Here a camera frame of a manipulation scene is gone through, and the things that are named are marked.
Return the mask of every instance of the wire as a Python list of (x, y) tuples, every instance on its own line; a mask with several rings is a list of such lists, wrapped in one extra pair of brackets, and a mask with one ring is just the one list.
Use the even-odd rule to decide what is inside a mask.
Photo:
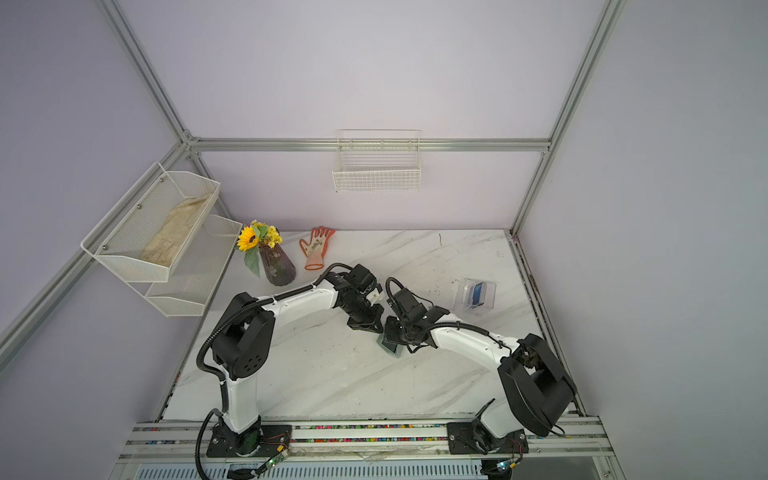
[(400, 283), (400, 280), (397, 280), (397, 279), (396, 279), (394, 276), (391, 276), (391, 277), (387, 278), (387, 279), (384, 281), (384, 290), (386, 290), (386, 295), (387, 295), (387, 297), (388, 297), (388, 298), (389, 298), (391, 301), (395, 302), (396, 300), (395, 300), (394, 298), (392, 298), (392, 291), (391, 291), (391, 289), (389, 288), (389, 284), (390, 284), (390, 283), (397, 283), (397, 286), (399, 286), (399, 287), (400, 287), (400, 290), (404, 289), (405, 287), (402, 285), (402, 283)]
[(433, 303), (431, 300), (427, 300), (427, 299), (426, 299), (426, 298), (424, 298), (423, 296), (418, 296), (418, 295), (416, 295), (416, 294), (415, 294), (415, 293), (413, 293), (413, 292), (411, 292), (411, 294), (412, 294), (413, 296), (415, 296), (416, 298), (420, 298), (420, 299), (424, 300), (425, 302), (429, 302), (429, 304), (431, 305), (429, 308), (432, 308), (432, 306), (435, 306), (435, 304), (434, 304), (434, 303)]
[(426, 344), (424, 344), (424, 345), (419, 345), (419, 346), (417, 346), (417, 347), (416, 347), (416, 348), (414, 348), (414, 349), (411, 349), (411, 346), (410, 346), (410, 345), (406, 345), (406, 348), (408, 349), (408, 353), (416, 353), (416, 352), (418, 352), (420, 349), (423, 349), (425, 346), (429, 346), (429, 345), (426, 345)]
[(203, 464), (200, 462), (200, 444), (203, 442), (203, 434), (205, 433), (205, 427), (208, 426), (208, 422), (210, 422), (210, 417), (214, 415), (221, 418), (223, 416), (223, 413), (221, 413), (219, 409), (212, 409), (210, 412), (208, 412), (208, 415), (206, 415), (205, 420), (203, 420), (203, 425), (200, 426), (200, 431), (197, 433), (197, 441), (194, 444), (194, 467), (197, 470), (197, 474), (203, 480), (210, 480), (210, 478), (208, 477), (208, 475), (205, 474), (205, 471), (203, 470)]
[(456, 329), (465, 329), (465, 330), (471, 330), (472, 332), (479, 333), (481, 335), (487, 336), (489, 339), (493, 340), (499, 348), (506, 348), (509, 350), (509, 354), (512, 354), (512, 348), (508, 346), (506, 343), (502, 342), (499, 339), (495, 339), (491, 336), (491, 333), (479, 326), (472, 325), (471, 323), (460, 323), (460, 322), (437, 322), (433, 323), (432, 325), (426, 327), (424, 331), (422, 332), (422, 336), (419, 338), (419, 343), (423, 342), (427, 335), (429, 335), (429, 332), (434, 329), (441, 329), (441, 328), (456, 328)]
[(320, 282), (325, 280), (326, 277), (328, 277), (329, 273), (331, 273), (331, 270), (333, 270), (337, 266), (343, 266), (347, 270), (352, 271), (352, 267), (350, 267), (349, 265), (345, 265), (344, 263), (331, 263), (330, 266), (328, 266), (328, 268), (326, 268), (325, 271), (323, 271), (323, 273), (317, 277), (317, 280), (315, 280), (313, 285), (315, 286), (320, 285)]
[(315, 280), (314, 283), (311, 283), (310, 285), (302, 286), (298, 289), (291, 290), (289, 292), (281, 293), (280, 295), (275, 295), (275, 296), (271, 296), (270, 298), (266, 298), (263, 300), (256, 300), (255, 302), (248, 303), (246, 306), (244, 306), (240, 310), (237, 310), (235, 313), (230, 315), (229, 318), (224, 320), (216, 329), (214, 329), (213, 332), (210, 333), (208, 338), (205, 340), (205, 342), (203, 342), (203, 345), (200, 347), (200, 351), (197, 352), (196, 364), (198, 369), (203, 370), (204, 372), (213, 373), (219, 379), (219, 384), (221, 389), (221, 411), (222, 412), (226, 413), (230, 409), (229, 396), (227, 395), (227, 386), (225, 384), (225, 382), (227, 381), (227, 377), (224, 375), (224, 372), (222, 372), (218, 368), (207, 365), (205, 363), (205, 354), (210, 348), (210, 346), (214, 344), (214, 340), (216, 339), (217, 335), (222, 333), (224, 330), (230, 328), (230, 326), (235, 322), (235, 320), (240, 319), (246, 313), (249, 313), (251, 310), (254, 310), (259, 306), (269, 305), (270, 303), (286, 299), (289, 296), (294, 296), (294, 295), (298, 295), (299, 293), (310, 291), (315, 286), (318, 286), (320, 282), (325, 280), (325, 278), (328, 277), (331, 270), (333, 270), (333, 268), (337, 266), (342, 266), (348, 270), (352, 269), (352, 267), (350, 267), (349, 265), (345, 265), (344, 263), (332, 263), (328, 268), (325, 269), (323, 274), (320, 275), (317, 278), (317, 280)]
[(558, 437), (563, 437), (563, 438), (567, 437), (567, 435), (565, 435), (565, 430), (563, 430), (563, 427), (561, 427), (560, 425), (557, 425), (557, 424), (554, 424), (554, 425), (552, 426), (552, 428), (554, 428), (554, 427), (557, 427), (558, 429), (560, 429), (560, 431), (561, 431), (562, 433), (557, 433), (555, 430), (549, 429), (549, 432), (550, 432), (550, 433), (554, 433), (554, 434), (555, 434), (555, 435), (557, 435)]
[(523, 445), (522, 445), (520, 442), (518, 442), (517, 440), (515, 440), (515, 439), (511, 439), (511, 440), (512, 440), (512, 441), (513, 441), (513, 442), (514, 442), (514, 443), (515, 443), (515, 444), (518, 446), (518, 448), (520, 449), (520, 457), (518, 457), (518, 459), (517, 459), (517, 460), (512, 460), (512, 461), (513, 461), (514, 463), (520, 463), (520, 461), (523, 459)]

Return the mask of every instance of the orange glove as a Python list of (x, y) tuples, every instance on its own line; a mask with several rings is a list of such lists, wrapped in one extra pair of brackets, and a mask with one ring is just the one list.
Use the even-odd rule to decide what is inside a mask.
[(320, 270), (325, 266), (323, 257), (328, 250), (328, 239), (336, 231), (326, 227), (317, 227), (312, 229), (312, 236), (309, 243), (306, 240), (299, 240), (301, 250), (306, 255), (306, 270)]

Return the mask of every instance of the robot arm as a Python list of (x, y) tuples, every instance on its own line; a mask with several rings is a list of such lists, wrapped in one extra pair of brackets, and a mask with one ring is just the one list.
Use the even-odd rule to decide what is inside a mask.
[[(390, 283), (396, 283), (400, 290), (392, 294)], [(493, 451), (504, 437), (523, 428), (542, 437), (549, 435), (577, 390), (541, 337), (533, 333), (524, 339), (504, 337), (463, 323), (440, 306), (427, 309), (394, 278), (386, 280), (385, 288), (387, 302), (397, 317), (387, 319), (382, 346), (395, 352), (398, 345), (406, 345), (413, 353), (411, 346), (418, 349), (425, 343), (498, 372), (506, 400), (490, 401), (472, 422), (479, 452)]]
[[(358, 265), (345, 273), (328, 269), (315, 283), (274, 297), (236, 295), (214, 328), (216, 334), (211, 335), (210, 342), (223, 386), (222, 420), (226, 430), (241, 435), (258, 423), (256, 372), (269, 355), (276, 323), (282, 326), (312, 312), (339, 307), (349, 314), (347, 325), (351, 328), (381, 333), (384, 307), (376, 303), (381, 292), (376, 278)], [(200, 353), (198, 366), (205, 352), (201, 349)]]
[[(214, 427), (234, 445), (238, 455), (247, 456), (258, 448), (260, 416), (256, 404), (256, 375), (269, 354), (276, 323), (284, 325), (311, 312), (339, 307), (349, 314), (353, 329), (382, 334), (381, 344), (396, 353), (398, 346), (423, 346), (448, 349), (496, 370), (504, 386), (506, 400), (490, 401), (472, 426), (478, 452), (492, 452), (504, 438), (523, 428), (546, 436), (572, 401), (576, 388), (544, 340), (529, 334), (525, 339), (505, 337), (463, 323), (439, 306), (427, 309), (402, 284), (386, 281), (388, 303), (397, 316), (382, 326), (383, 307), (376, 302), (382, 287), (362, 265), (345, 273), (329, 267), (309, 286), (275, 297), (253, 298), (247, 293), (235, 296), (221, 321), (203, 344), (198, 366), (217, 374), (222, 385), (222, 412)], [(400, 290), (392, 295), (390, 283)], [(203, 362), (208, 348), (218, 368)], [(527, 369), (535, 369), (530, 375)]]

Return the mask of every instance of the yellow flower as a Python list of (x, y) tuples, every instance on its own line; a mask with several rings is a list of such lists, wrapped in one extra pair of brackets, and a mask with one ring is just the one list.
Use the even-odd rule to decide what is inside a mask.
[(259, 244), (259, 237), (256, 235), (253, 227), (243, 228), (243, 232), (238, 236), (237, 239), (237, 247), (240, 248), (243, 252), (254, 248)]

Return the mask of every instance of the white wire basket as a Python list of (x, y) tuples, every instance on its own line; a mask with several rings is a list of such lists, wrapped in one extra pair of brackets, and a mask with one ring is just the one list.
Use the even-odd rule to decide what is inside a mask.
[(240, 222), (208, 215), (170, 280), (152, 283), (144, 298), (165, 316), (202, 316), (242, 227)]
[[(219, 197), (220, 184), (210, 178), (185, 171), (162, 172), (96, 251), (82, 245), (126, 283), (168, 282)], [(174, 230), (173, 246), (160, 260), (148, 260), (145, 249), (151, 241), (159, 242), (155, 235), (168, 214), (186, 199), (197, 198), (200, 200), (190, 208), (183, 225)]]
[(418, 190), (419, 139), (339, 139), (333, 184), (339, 193)]

